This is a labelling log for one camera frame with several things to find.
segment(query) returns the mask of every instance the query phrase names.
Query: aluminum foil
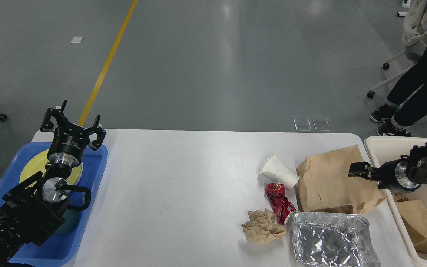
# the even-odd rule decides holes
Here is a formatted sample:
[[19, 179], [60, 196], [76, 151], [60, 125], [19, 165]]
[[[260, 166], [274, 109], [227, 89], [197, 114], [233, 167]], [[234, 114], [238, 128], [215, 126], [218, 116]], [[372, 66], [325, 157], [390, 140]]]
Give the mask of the aluminum foil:
[[293, 217], [293, 247], [304, 266], [380, 267], [368, 220], [359, 215], [299, 212]]

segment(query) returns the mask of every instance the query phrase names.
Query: gray floor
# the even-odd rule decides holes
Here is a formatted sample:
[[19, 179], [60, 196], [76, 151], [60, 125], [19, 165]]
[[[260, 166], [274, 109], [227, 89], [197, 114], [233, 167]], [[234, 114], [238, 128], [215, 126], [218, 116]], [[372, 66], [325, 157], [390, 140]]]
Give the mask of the gray floor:
[[[0, 1], [0, 169], [49, 106], [83, 110], [131, 0]], [[86, 125], [295, 132], [327, 118], [331, 132], [375, 135], [368, 116], [393, 84], [368, 88], [402, 50], [400, 1], [139, 0]], [[82, 44], [69, 44], [85, 36]], [[427, 116], [411, 129], [427, 137]]]

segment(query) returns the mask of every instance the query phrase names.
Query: brown paper bag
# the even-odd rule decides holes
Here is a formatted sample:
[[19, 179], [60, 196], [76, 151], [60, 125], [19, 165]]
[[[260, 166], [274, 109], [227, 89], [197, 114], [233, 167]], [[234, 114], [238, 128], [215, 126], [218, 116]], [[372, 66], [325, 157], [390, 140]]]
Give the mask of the brown paper bag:
[[348, 177], [350, 164], [362, 161], [357, 145], [307, 157], [297, 168], [303, 211], [362, 214], [382, 203], [376, 182]]
[[397, 202], [396, 206], [416, 251], [427, 254], [427, 208], [420, 200]]

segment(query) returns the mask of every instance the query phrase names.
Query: sneaker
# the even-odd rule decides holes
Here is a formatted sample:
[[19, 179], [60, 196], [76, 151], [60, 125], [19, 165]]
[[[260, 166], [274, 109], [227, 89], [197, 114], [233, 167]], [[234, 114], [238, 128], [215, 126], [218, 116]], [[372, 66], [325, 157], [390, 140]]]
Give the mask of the sneaker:
[[380, 108], [375, 109], [370, 114], [370, 120], [375, 123], [382, 123], [384, 120], [389, 119], [398, 112], [398, 108], [392, 108], [391, 106], [384, 104]]
[[379, 136], [407, 136], [411, 137], [411, 132], [407, 132], [405, 128], [398, 129], [393, 126], [390, 119], [386, 119], [383, 125], [377, 128]]

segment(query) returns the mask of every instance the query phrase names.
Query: crumpled paper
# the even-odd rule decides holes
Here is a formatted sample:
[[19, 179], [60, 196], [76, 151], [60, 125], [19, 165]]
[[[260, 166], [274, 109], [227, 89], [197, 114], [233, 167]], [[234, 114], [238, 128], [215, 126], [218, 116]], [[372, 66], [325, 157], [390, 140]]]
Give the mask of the crumpled paper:
[[274, 223], [276, 215], [269, 210], [248, 211], [249, 221], [242, 224], [246, 238], [255, 243], [268, 243], [286, 235], [286, 227]]

